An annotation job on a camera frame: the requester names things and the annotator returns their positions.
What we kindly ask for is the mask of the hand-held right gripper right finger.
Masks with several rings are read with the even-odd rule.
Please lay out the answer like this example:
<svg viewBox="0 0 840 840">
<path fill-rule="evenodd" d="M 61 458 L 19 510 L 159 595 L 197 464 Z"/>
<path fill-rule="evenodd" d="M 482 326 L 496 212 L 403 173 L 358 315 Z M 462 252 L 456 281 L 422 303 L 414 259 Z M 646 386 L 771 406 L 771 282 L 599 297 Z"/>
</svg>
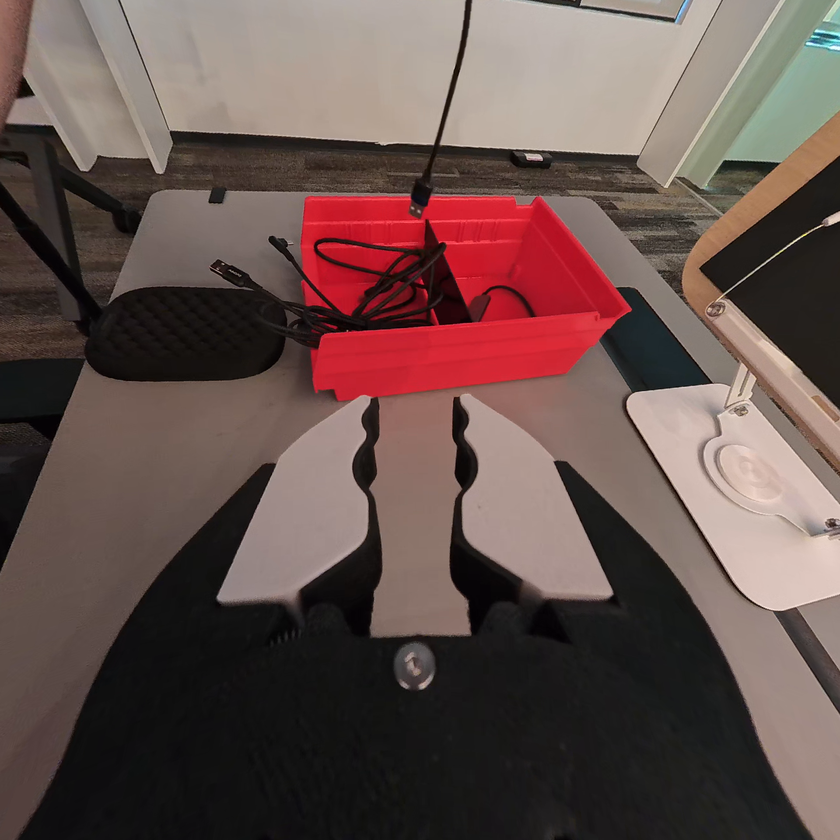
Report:
<svg viewBox="0 0 840 840">
<path fill-rule="evenodd" d="M 453 583 L 477 634 L 498 604 L 526 617 L 547 604 L 596 609 L 614 600 L 548 449 L 470 394 L 453 402 Z"/>
</svg>

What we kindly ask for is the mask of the black bin divider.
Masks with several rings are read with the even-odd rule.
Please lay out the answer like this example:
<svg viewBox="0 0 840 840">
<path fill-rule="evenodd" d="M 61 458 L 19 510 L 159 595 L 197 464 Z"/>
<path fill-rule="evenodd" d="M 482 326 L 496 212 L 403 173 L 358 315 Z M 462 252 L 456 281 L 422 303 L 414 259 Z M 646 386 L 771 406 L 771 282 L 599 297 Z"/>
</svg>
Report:
<svg viewBox="0 0 840 840">
<path fill-rule="evenodd" d="M 423 273 L 430 322 L 437 326 L 471 323 L 468 304 L 448 263 L 446 243 L 438 239 L 429 220 L 424 223 L 424 248 L 436 257 Z"/>
</svg>

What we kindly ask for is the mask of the person's left forearm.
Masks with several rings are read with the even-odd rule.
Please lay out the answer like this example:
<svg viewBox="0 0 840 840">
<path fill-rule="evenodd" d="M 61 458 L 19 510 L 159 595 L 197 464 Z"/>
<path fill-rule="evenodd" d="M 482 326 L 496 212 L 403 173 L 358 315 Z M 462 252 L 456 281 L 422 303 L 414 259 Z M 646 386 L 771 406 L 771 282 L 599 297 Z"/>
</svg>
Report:
<svg viewBox="0 0 840 840">
<path fill-rule="evenodd" d="M 1 131 L 24 75 L 34 1 L 1 1 Z"/>
</svg>

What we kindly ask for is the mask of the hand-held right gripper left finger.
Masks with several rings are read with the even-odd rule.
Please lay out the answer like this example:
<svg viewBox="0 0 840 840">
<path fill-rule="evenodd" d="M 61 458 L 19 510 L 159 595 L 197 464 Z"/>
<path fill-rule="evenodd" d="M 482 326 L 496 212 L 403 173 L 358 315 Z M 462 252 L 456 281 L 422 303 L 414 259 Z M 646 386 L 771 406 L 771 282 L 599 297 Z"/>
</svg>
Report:
<svg viewBox="0 0 840 840">
<path fill-rule="evenodd" d="M 278 458 L 217 593 L 225 606 L 279 604 L 302 625 L 330 604 L 355 634 L 371 631 L 382 538 L 371 486 L 380 404 L 363 395 Z"/>
</svg>

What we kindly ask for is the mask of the red plastic bin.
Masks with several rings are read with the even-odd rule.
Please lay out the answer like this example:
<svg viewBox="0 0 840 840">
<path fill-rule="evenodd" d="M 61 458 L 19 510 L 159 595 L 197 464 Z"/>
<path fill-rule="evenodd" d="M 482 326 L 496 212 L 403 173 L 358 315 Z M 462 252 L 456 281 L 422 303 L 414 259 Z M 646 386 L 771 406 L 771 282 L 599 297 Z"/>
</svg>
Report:
<svg viewBox="0 0 840 840">
<path fill-rule="evenodd" d="M 316 391 L 340 401 L 567 373 L 630 306 L 541 197 L 432 198 L 423 219 L 397 196 L 309 196 L 303 206 L 302 267 L 339 309 L 350 313 L 397 253 L 326 243 L 322 238 L 406 249 L 446 244 L 452 291 L 465 304 L 488 291 L 478 322 L 342 332 L 310 351 Z"/>
</svg>

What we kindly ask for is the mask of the black rolling stand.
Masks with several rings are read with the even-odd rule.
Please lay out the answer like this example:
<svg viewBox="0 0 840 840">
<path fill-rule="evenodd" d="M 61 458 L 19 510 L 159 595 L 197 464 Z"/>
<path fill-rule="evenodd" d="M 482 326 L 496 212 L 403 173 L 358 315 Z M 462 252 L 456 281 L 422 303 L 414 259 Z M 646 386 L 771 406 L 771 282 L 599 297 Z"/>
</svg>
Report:
<svg viewBox="0 0 840 840">
<path fill-rule="evenodd" d="M 67 193 L 109 214 L 114 227 L 125 235 L 137 233 L 142 213 L 63 166 L 45 129 L 4 130 L 1 155 L 28 169 L 39 221 L 26 213 L 5 185 L 1 185 L 2 213 L 54 277 L 63 318 L 88 335 L 101 308 L 82 279 Z"/>
</svg>

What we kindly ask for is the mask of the grey usb hub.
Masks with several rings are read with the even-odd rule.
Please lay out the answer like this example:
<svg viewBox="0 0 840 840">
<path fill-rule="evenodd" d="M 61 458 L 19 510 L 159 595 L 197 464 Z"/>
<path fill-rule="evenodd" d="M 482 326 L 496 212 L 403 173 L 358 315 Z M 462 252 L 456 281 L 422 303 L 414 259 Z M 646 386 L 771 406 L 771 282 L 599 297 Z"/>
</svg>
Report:
<svg viewBox="0 0 840 840">
<path fill-rule="evenodd" d="M 487 310 L 491 304 L 491 293 L 494 291 L 503 291 L 509 293 L 522 305 L 528 317 L 533 319 L 536 313 L 532 308 L 530 302 L 514 287 L 506 285 L 494 285 L 483 290 L 479 295 L 475 296 L 467 307 L 469 319 L 472 322 L 480 322 L 486 315 Z"/>
</svg>

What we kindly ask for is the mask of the wood-framed board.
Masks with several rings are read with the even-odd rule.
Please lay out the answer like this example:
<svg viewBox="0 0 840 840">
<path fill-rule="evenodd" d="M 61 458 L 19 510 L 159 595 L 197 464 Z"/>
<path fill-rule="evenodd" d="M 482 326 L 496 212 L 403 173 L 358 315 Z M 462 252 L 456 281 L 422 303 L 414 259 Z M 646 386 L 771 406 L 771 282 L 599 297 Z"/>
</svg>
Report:
<svg viewBox="0 0 840 840">
<path fill-rule="evenodd" d="M 835 115 L 719 217 L 689 252 L 682 272 L 682 291 L 690 308 L 730 356 L 747 367 L 760 389 L 835 471 L 838 471 L 838 408 L 831 408 L 825 397 L 815 400 L 811 395 L 813 388 L 807 385 L 803 374 L 798 379 L 788 378 L 780 357 L 767 354 L 763 345 L 754 342 L 758 335 L 756 328 L 747 324 L 734 338 L 722 331 L 728 326 L 724 316 L 712 317 L 707 311 L 719 291 L 701 268 L 835 161 L 838 126 L 839 116 Z"/>
</svg>

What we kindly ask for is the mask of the black quilted pad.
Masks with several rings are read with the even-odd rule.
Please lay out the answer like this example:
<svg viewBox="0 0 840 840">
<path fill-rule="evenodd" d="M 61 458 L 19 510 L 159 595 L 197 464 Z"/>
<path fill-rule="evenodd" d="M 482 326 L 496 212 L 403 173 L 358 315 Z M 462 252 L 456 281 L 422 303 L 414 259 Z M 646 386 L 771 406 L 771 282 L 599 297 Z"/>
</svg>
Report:
<svg viewBox="0 0 840 840">
<path fill-rule="evenodd" d="M 114 298 L 91 327 L 85 359 L 122 382 L 224 382 L 267 371 L 286 338 L 254 292 L 148 287 Z"/>
</svg>

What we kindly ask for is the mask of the dark desk mat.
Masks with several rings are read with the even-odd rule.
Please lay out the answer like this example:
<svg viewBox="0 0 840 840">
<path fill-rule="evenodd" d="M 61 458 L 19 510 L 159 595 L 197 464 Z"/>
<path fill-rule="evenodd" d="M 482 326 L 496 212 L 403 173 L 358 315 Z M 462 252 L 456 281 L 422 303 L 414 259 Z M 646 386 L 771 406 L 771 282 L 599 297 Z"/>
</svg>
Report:
<svg viewBox="0 0 840 840">
<path fill-rule="evenodd" d="M 711 383 L 638 290 L 617 291 L 630 311 L 604 333 L 601 346 L 631 392 Z"/>
</svg>

